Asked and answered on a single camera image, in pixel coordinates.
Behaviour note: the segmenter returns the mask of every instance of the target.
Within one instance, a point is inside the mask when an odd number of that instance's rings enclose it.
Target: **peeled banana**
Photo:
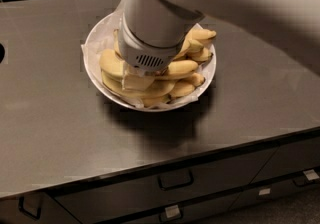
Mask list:
[[[195,39],[200,43],[207,45],[217,35],[213,30],[209,29],[191,29],[186,35],[186,39]]]
[[[113,48],[115,52],[122,58],[119,48],[119,41],[118,41],[118,29],[113,30]]]
[[[187,96],[195,90],[195,86],[187,81],[179,80],[169,92],[172,98]]]
[[[124,60],[120,59],[112,49],[106,49],[101,53],[99,65],[101,69],[116,81],[121,81],[123,76]]]
[[[141,99],[145,108],[149,108],[158,103],[168,103],[170,101],[169,94],[165,94],[163,96],[157,98],[145,98]]]
[[[159,80],[154,81],[150,87],[148,87],[145,91],[125,91],[122,90],[122,85],[120,82],[110,78],[102,70],[101,72],[102,81],[111,91],[128,98],[141,98],[141,99],[147,99],[147,98],[157,98],[161,97],[163,95],[168,94],[174,87],[176,80]]]
[[[187,54],[192,60],[199,62],[207,61],[212,56],[212,52],[206,47],[204,47],[200,52]]]
[[[172,61],[162,76],[156,76],[157,80],[172,80],[188,77],[198,68],[198,63],[193,60]]]
[[[196,39],[187,39],[190,43],[190,47],[188,49],[188,53],[192,53],[192,52],[200,52],[204,45],[202,43],[200,43],[198,40]]]
[[[204,83],[205,78],[199,73],[193,73],[191,76],[183,78],[181,81],[188,82],[190,84],[193,84],[195,87],[198,87]]]
[[[156,75],[154,81],[146,78],[148,88],[144,90],[139,90],[142,86],[141,81],[144,81],[143,77],[127,79],[129,86],[125,88],[130,90],[123,89],[124,60],[119,49],[118,30],[114,30],[113,36],[114,49],[104,50],[99,61],[104,85],[120,96],[140,98],[144,107],[151,107],[157,103],[168,103],[172,99],[187,96],[205,82],[204,76],[196,70],[198,63],[208,61],[212,56],[208,44],[212,42],[216,32],[208,29],[191,29],[185,37],[180,52],[166,71]]]

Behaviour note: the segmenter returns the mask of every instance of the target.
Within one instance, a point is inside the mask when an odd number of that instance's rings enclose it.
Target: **stainless steel countertop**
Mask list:
[[[120,0],[0,4],[0,197],[159,164],[320,124],[320,77],[228,23],[215,82],[198,102],[127,110],[89,80],[80,44]]]

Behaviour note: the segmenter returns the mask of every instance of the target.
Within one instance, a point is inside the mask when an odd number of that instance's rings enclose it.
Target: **cabinet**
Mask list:
[[[162,207],[251,182],[275,148],[56,197],[85,224]]]
[[[79,224],[45,193],[34,193],[0,201],[1,224]]]
[[[303,171],[320,165],[320,137],[292,143],[280,142],[279,149],[259,172],[254,182]]]
[[[315,175],[320,175],[320,168],[316,171],[317,174]],[[253,188],[243,191],[230,209],[238,209],[253,204],[268,202],[309,189],[320,188],[320,179],[317,177],[313,177],[314,179],[309,180],[302,172],[290,176],[291,177],[284,176],[275,180],[270,180],[263,185],[257,184]]]
[[[199,203],[191,203],[187,206],[175,205],[173,214],[166,208],[160,210],[157,214],[147,216],[144,218],[136,219],[128,224],[160,224],[160,223],[188,223],[214,214],[223,213],[228,210],[231,204],[239,196],[239,193],[218,197],[214,199],[205,200]]]

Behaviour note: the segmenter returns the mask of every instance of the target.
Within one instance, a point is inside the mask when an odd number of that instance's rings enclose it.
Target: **banana piece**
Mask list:
[[[204,48],[204,45],[202,43],[200,43],[196,39],[187,39],[187,40],[190,43],[190,47],[188,49],[188,53],[190,53],[190,52],[200,52]]]
[[[111,91],[128,98],[146,99],[161,97],[168,94],[177,82],[176,80],[155,81],[145,91],[125,91],[122,90],[121,83],[110,78],[110,76],[108,76],[104,70],[102,70],[101,76],[106,87],[108,87]]]
[[[205,78],[199,73],[193,73],[191,76],[183,78],[181,81],[188,82],[193,86],[198,87],[204,83]]]
[[[123,90],[145,91],[155,80],[153,75],[139,76],[135,68],[129,64],[126,64],[123,69],[124,75],[121,83]]]
[[[118,31],[119,29],[113,30],[113,49],[115,50],[116,54],[122,59],[122,55],[120,53],[120,48],[119,48]]]
[[[187,52],[186,55],[187,55],[187,57],[189,57],[191,59],[193,57],[199,57],[199,56],[201,56],[203,50],[204,50],[204,48],[199,52]]]
[[[145,108],[151,107],[152,105],[155,105],[158,103],[168,103],[169,101],[170,101],[169,94],[166,94],[157,98],[142,99],[142,102]]]
[[[193,60],[172,61],[162,76],[156,76],[156,80],[178,80],[188,77],[198,68],[198,63]]]
[[[121,81],[123,77],[123,63],[116,52],[112,49],[106,49],[102,52],[99,65],[101,69],[116,81]]]
[[[210,59],[212,52],[208,48],[203,48],[201,52],[197,55],[190,56],[192,60],[204,62]]]
[[[172,98],[179,98],[187,96],[195,90],[195,86],[189,82],[179,80],[176,82],[173,89],[170,91],[169,95]]]
[[[187,53],[190,48],[190,42],[188,40],[184,40],[180,52],[173,58],[173,60],[177,60]]]
[[[191,29],[186,35],[187,39],[196,39],[200,43],[206,45],[212,42],[212,39],[217,35],[216,31],[209,29]]]

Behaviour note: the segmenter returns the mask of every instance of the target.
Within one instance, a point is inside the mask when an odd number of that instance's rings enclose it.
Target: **drawer handle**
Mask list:
[[[194,178],[192,175],[192,172],[190,170],[188,170],[188,178],[186,181],[180,183],[180,184],[176,184],[176,185],[165,185],[164,182],[161,179],[161,175],[158,176],[158,184],[159,187],[164,190],[164,191],[168,191],[168,190],[172,190],[172,189],[177,189],[177,188],[182,188],[182,187],[186,187],[186,186],[190,186],[193,184],[194,182]]]
[[[24,215],[28,216],[29,218],[31,218],[31,219],[33,219],[33,220],[39,220],[39,219],[40,219],[40,216],[41,216],[41,208],[38,208],[38,209],[37,209],[37,215],[34,215],[34,214],[28,212],[28,211],[24,208],[23,204],[24,204],[24,197],[20,197],[20,198],[19,198],[19,206],[18,206],[20,212],[22,212]]]
[[[295,179],[292,179],[292,182],[298,188],[303,188],[314,184],[320,184],[319,180],[308,180],[307,178],[303,179],[303,181],[300,183]]]
[[[271,187],[261,188],[256,197],[258,201],[270,201],[272,200],[271,196]]]
[[[169,209],[169,211],[170,211],[170,208],[172,208],[172,210],[173,210],[172,216],[170,216],[170,212],[169,212],[169,216],[168,216],[167,209]],[[181,209],[179,208],[178,205],[167,207],[165,209],[165,212],[162,212],[159,214],[160,223],[168,223],[168,222],[171,222],[174,220],[181,220],[182,218],[183,218],[183,212],[181,211]]]

